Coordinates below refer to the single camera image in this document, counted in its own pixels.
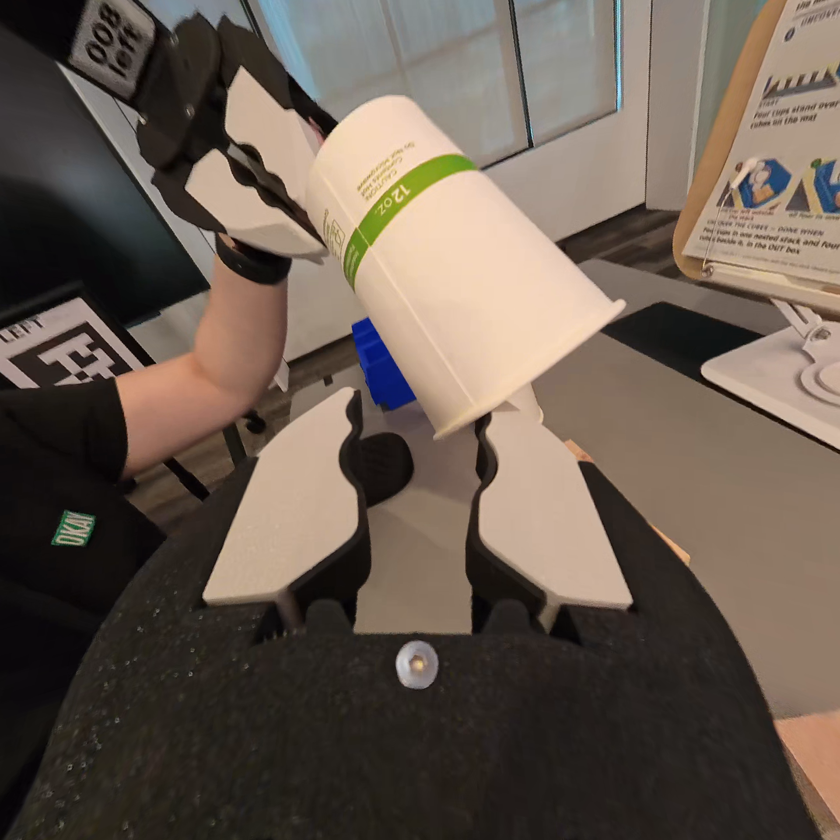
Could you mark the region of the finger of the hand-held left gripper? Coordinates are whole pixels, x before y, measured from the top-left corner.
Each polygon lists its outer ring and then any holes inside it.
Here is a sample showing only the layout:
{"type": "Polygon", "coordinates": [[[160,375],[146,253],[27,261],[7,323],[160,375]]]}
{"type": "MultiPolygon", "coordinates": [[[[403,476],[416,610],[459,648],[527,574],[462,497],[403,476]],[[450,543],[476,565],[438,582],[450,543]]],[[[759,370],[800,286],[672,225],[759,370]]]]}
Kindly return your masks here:
{"type": "Polygon", "coordinates": [[[192,168],[186,193],[239,243],[275,256],[325,259],[327,248],[298,221],[263,201],[257,190],[235,179],[228,159],[209,151],[192,168]]]}
{"type": "Polygon", "coordinates": [[[227,89],[224,128],[228,151],[280,197],[304,197],[320,149],[314,129],[285,108],[240,67],[227,89]]]}

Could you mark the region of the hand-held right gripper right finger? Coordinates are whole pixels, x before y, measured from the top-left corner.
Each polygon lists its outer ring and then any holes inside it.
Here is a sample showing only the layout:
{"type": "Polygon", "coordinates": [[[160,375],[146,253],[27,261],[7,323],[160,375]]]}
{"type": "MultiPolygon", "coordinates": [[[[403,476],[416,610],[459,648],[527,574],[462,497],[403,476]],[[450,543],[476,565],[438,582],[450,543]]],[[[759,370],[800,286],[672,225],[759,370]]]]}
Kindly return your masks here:
{"type": "Polygon", "coordinates": [[[633,597],[578,461],[518,410],[476,426],[479,488],[471,502],[466,573],[474,595],[527,611],[627,610],[633,597]]]}

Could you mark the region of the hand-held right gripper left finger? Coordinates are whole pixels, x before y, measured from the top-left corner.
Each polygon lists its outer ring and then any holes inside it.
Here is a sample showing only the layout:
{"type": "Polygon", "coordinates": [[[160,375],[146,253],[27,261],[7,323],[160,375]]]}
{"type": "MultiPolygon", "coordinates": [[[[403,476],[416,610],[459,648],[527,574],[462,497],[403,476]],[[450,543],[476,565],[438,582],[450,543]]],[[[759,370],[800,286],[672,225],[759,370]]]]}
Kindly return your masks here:
{"type": "Polygon", "coordinates": [[[344,387],[262,450],[203,591],[207,606],[355,607],[371,572],[361,393],[344,387]]]}

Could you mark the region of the white paper cup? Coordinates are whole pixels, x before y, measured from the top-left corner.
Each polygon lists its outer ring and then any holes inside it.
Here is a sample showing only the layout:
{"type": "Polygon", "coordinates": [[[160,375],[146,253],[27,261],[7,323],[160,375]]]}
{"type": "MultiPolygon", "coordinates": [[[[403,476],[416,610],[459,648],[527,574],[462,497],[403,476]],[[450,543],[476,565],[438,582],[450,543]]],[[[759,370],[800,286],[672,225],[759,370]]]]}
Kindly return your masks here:
{"type": "Polygon", "coordinates": [[[404,96],[339,122],[307,210],[435,439],[497,409],[626,306],[404,96]]]}
{"type": "Polygon", "coordinates": [[[519,411],[520,414],[533,420],[537,424],[543,423],[543,410],[538,403],[532,384],[526,384],[519,388],[506,400],[506,405],[511,409],[519,411]]]}

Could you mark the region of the blue plastic bin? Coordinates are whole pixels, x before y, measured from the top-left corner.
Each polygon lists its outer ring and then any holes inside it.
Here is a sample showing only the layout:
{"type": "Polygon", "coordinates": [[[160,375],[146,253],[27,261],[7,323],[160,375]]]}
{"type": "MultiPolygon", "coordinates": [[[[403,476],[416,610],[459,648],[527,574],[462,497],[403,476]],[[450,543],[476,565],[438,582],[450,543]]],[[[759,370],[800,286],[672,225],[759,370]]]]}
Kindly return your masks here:
{"type": "Polygon", "coordinates": [[[382,337],[368,318],[352,325],[352,337],[372,401],[384,411],[413,403],[416,397],[382,337]]]}

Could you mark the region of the black wristband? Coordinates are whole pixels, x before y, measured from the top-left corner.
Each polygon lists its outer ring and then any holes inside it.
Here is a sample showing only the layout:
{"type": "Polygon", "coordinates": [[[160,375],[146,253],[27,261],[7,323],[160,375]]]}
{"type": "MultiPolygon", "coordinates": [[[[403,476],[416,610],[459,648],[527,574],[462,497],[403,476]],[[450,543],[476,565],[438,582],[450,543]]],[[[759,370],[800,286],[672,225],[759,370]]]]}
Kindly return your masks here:
{"type": "Polygon", "coordinates": [[[234,274],[259,286],[274,287],[288,279],[292,258],[255,248],[225,234],[215,233],[218,259],[234,274]]]}

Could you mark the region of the black wrist rest pad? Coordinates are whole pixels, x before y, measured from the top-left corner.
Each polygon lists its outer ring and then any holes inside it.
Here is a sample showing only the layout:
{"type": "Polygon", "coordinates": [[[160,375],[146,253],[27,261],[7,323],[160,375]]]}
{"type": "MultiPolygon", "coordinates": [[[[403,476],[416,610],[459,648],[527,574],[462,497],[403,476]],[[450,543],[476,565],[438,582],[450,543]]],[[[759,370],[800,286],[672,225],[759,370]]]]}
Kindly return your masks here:
{"type": "Polygon", "coordinates": [[[394,432],[380,432],[353,443],[350,462],[367,508],[374,508],[400,494],[414,474],[411,449],[405,439],[394,432]]]}

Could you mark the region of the large black monitor on stand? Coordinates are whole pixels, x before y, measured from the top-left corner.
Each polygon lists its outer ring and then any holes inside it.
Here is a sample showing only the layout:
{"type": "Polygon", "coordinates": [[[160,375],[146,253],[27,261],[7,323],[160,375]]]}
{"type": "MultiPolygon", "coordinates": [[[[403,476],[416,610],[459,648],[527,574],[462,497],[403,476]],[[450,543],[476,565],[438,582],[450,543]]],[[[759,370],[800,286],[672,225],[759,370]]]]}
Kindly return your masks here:
{"type": "Polygon", "coordinates": [[[126,326],[198,273],[55,63],[3,28],[2,310],[79,285],[126,326]]]}

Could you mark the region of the window with white blinds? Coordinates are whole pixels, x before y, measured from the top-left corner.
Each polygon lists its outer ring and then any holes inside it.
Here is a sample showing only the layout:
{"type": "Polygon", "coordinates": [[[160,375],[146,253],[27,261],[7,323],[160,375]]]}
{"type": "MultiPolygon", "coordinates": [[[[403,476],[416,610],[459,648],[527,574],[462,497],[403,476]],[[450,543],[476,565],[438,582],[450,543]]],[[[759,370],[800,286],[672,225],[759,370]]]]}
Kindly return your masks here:
{"type": "Polygon", "coordinates": [[[622,106],[623,3],[150,1],[169,28],[229,17],[265,40],[337,120],[386,95],[415,101],[488,167],[622,106]]]}

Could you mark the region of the black framed sign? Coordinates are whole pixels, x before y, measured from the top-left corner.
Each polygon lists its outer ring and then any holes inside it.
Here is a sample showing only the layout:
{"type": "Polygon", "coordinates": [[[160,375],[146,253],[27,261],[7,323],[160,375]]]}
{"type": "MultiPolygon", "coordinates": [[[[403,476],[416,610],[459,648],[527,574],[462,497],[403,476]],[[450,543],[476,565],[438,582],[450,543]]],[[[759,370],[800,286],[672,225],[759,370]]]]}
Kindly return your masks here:
{"type": "Polygon", "coordinates": [[[152,357],[79,285],[2,310],[2,389],[104,381],[154,364],[152,357]]]}

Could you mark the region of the instruction sheet on stand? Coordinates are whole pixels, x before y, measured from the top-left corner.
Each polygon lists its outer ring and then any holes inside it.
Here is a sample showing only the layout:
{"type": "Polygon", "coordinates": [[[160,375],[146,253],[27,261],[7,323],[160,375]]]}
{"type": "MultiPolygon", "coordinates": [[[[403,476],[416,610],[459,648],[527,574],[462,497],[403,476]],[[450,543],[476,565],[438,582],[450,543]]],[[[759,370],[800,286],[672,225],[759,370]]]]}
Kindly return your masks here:
{"type": "Polygon", "coordinates": [[[720,174],[749,100],[750,85],[786,3],[766,3],[752,25],[679,216],[673,250],[686,277],[726,292],[766,299],[789,323],[781,331],[704,363],[703,377],[838,449],[839,257],[838,276],[813,281],[686,257],[682,250],[720,174]]]}

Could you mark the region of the printed instruction sheet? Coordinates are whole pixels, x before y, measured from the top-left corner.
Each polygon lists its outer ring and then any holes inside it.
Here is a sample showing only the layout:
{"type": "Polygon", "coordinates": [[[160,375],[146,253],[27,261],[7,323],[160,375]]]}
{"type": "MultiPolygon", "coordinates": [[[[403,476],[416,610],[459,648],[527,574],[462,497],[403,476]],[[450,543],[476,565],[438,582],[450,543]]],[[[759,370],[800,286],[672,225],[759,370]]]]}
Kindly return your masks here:
{"type": "Polygon", "coordinates": [[[838,276],[839,3],[787,2],[683,255],[838,276]]]}

